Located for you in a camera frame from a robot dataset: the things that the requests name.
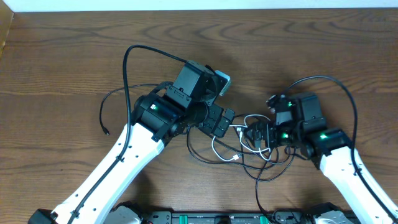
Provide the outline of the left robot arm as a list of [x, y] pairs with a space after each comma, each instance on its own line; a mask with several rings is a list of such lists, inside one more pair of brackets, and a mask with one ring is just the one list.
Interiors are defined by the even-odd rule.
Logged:
[[53, 210], [38, 209], [28, 223], [140, 223], [117, 201], [140, 171], [188, 127], [223, 137], [234, 111], [214, 102], [231, 78], [192, 60], [174, 82], [163, 82], [139, 97], [120, 137], [89, 177]]

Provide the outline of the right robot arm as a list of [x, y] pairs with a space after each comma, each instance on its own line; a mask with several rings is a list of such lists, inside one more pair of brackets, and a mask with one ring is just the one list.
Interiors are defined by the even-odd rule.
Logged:
[[275, 118], [252, 123], [243, 131], [255, 149], [300, 149], [340, 191], [361, 223], [397, 223], [397, 205], [351, 147], [353, 141], [342, 129], [328, 127], [316, 94], [274, 95], [267, 105]]

